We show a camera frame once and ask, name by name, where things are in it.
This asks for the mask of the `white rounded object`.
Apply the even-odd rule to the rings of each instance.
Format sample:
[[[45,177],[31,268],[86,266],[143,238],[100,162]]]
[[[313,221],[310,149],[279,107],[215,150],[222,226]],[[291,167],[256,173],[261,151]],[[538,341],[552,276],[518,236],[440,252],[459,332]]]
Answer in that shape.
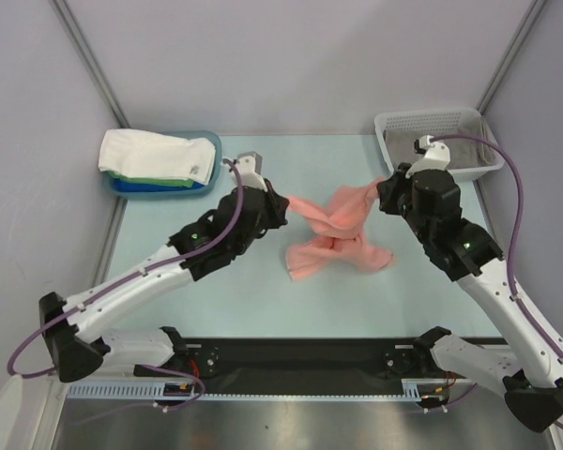
[[[23,404],[23,377],[11,376],[0,391],[0,449],[6,449]]]

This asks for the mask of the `grey towel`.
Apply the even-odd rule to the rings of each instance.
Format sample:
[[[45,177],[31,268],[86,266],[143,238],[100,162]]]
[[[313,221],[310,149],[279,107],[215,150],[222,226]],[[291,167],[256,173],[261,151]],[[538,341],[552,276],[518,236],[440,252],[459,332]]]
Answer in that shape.
[[[401,121],[391,119],[389,122],[396,122],[397,127],[386,126],[382,137],[392,165],[397,167],[400,163],[415,163],[420,155],[415,151],[414,142],[423,135],[466,134],[488,137],[487,126],[479,116],[466,119],[461,125],[455,114],[444,115],[444,118],[444,123],[438,119],[429,120],[421,115]],[[449,170],[474,169],[495,164],[494,151],[479,142],[448,140],[448,146]]]

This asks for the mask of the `green towel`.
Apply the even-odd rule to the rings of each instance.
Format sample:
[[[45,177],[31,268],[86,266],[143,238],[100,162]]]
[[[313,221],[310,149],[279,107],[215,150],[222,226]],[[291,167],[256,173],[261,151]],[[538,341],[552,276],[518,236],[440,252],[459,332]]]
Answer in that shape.
[[[194,185],[194,181],[191,179],[129,178],[116,172],[107,172],[107,174],[115,180],[133,184],[145,184],[169,188],[192,188]]]

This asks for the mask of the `white perforated plastic basket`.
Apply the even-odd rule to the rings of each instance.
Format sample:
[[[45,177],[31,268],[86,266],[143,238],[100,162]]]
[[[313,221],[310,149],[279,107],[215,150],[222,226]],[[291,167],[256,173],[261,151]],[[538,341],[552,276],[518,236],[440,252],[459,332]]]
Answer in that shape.
[[[452,108],[444,108],[444,109],[440,108],[440,109],[428,109],[428,110],[410,110],[410,111],[406,111],[406,112],[379,113],[378,115],[375,116],[373,123],[374,123],[375,133],[376,133],[377,139],[379,141],[381,154],[382,154],[383,160],[385,161],[388,169],[390,171],[394,171],[401,164],[400,163],[397,167],[394,167],[392,165],[392,163],[389,159],[389,155],[388,155],[386,145],[385,145],[383,137],[382,137],[382,132],[386,129],[386,126],[389,126],[390,128],[397,127],[396,122],[394,122],[393,124],[391,124],[389,122],[391,119],[396,119],[398,121],[401,121],[401,120],[406,120],[408,118],[414,118],[418,115],[421,115],[421,116],[423,116],[423,117],[425,117],[429,120],[438,119],[441,123],[444,123],[445,122],[444,115],[452,115],[452,114],[456,115],[456,118],[459,120],[460,125],[466,119],[477,117],[477,116],[481,117],[484,120],[485,125],[487,126],[487,132],[488,132],[488,137],[482,138],[482,139],[485,139],[485,140],[490,141],[492,143],[495,141],[495,137],[494,137],[492,131],[490,130],[490,127],[487,124],[484,117],[481,116],[478,111],[471,109],[471,108],[452,107]],[[455,181],[457,181],[457,182],[474,181],[474,180],[482,177],[484,174],[486,174],[488,172],[497,171],[497,170],[502,168],[502,166],[504,165],[504,159],[500,155],[495,153],[495,151],[494,151],[494,154],[495,154],[495,164],[494,165],[490,165],[490,166],[486,166],[486,167],[480,167],[480,168],[474,168],[474,169],[462,169],[462,170],[449,170],[448,169],[448,170],[452,174]]]

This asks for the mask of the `blue towel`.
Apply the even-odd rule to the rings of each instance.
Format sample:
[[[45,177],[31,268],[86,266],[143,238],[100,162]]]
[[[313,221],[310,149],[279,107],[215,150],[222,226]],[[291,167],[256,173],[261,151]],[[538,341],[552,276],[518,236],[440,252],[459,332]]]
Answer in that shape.
[[[205,185],[193,183],[190,187],[184,186],[162,186],[154,184],[132,183],[117,180],[110,184],[112,190],[125,196],[178,196],[185,194],[200,193],[206,189]]]

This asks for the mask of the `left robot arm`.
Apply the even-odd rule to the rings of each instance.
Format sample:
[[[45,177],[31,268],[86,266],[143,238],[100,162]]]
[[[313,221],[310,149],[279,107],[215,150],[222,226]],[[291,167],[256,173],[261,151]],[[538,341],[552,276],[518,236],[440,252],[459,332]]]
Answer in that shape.
[[[286,225],[288,207],[271,185],[235,188],[127,273],[68,298],[44,295],[38,302],[42,337],[58,379],[72,383],[102,367],[128,365],[139,373],[182,372],[188,350],[173,327],[117,332],[113,324],[155,297],[228,266],[254,240]]]

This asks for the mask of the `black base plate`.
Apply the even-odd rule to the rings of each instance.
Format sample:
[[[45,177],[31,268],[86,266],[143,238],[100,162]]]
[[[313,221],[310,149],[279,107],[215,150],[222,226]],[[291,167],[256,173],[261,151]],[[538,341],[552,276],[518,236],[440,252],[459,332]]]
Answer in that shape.
[[[393,380],[438,379],[452,386],[460,378],[438,368],[409,338],[187,338],[187,353],[165,367],[207,383],[279,386],[341,383],[379,386]]]

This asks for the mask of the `teal plastic tray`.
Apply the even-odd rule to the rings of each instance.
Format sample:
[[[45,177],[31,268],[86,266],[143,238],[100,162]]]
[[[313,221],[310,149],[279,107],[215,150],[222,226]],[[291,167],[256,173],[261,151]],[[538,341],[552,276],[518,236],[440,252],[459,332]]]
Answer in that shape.
[[[127,200],[206,195],[220,168],[221,139],[209,131],[110,129],[99,152],[103,187]]]

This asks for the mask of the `pink towel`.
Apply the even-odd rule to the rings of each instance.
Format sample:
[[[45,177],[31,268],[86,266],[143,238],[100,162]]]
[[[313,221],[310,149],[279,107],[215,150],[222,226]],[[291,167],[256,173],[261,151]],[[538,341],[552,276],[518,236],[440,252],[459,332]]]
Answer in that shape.
[[[331,263],[350,263],[365,274],[373,274],[394,264],[393,253],[367,240],[364,227],[379,199],[380,176],[362,187],[342,185],[325,206],[290,196],[288,210],[302,216],[314,232],[314,238],[287,249],[286,267],[290,278],[299,281],[321,272]]]

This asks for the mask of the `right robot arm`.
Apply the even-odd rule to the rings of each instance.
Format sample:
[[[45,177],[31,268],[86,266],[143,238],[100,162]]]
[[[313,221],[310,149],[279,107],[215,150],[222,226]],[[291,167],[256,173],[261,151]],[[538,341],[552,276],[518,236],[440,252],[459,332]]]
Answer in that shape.
[[[416,340],[414,368],[462,375],[502,397],[528,429],[542,433],[563,416],[563,338],[523,290],[511,292],[507,261],[493,237],[463,216],[461,190],[443,170],[410,174],[403,163],[378,183],[380,210],[403,218],[431,263],[485,312],[512,355],[470,344],[436,326]]]

